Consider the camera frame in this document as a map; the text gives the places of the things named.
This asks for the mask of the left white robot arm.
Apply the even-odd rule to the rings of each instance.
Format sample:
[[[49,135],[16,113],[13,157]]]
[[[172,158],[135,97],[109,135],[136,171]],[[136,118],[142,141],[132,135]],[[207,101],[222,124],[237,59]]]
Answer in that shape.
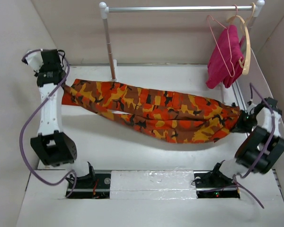
[[[70,72],[63,69],[63,63],[67,61],[65,52],[57,49],[40,49],[39,52],[41,65],[34,60],[27,62],[35,71],[41,96],[41,104],[33,112],[33,115],[40,113],[39,129],[30,144],[46,166],[73,164],[77,158],[76,145],[62,128],[63,86]]]

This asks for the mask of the orange camouflage trousers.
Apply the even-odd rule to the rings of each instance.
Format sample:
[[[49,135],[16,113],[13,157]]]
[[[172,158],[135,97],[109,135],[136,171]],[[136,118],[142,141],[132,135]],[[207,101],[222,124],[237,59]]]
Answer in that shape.
[[[241,114],[215,99],[119,82],[76,79],[63,90],[63,105],[80,106],[169,143],[216,142],[230,134]]]

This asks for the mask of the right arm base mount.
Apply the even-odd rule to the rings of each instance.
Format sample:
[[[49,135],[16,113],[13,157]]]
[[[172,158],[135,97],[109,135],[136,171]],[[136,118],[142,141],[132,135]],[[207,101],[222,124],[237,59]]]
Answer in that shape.
[[[194,171],[191,185],[195,187],[198,199],[240,198],[240,192],[230,178],[211,171]]]

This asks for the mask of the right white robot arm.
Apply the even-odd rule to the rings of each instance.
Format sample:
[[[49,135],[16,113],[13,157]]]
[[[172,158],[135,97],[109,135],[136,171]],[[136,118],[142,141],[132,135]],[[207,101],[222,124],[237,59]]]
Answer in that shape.
[[[279,132],[282,111],[277,100],[268,97],[256,105],[249,101],[248,109],[239,117],[232,132],[248,133],[233,159],[217,163],[205,179],[214,186],[231,183],[233,176],[267,173],[284,152],[284,139]]]

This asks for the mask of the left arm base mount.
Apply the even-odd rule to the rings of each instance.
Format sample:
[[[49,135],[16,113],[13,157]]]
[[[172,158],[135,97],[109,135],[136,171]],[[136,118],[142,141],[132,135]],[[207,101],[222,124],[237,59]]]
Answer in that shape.
[[[95,176],[78,177],[72,193],[68,196],[73,188],[74,176],[67,178],[68,186],[66,189],[67,199],[109,199],[111,172],[96,172]]]

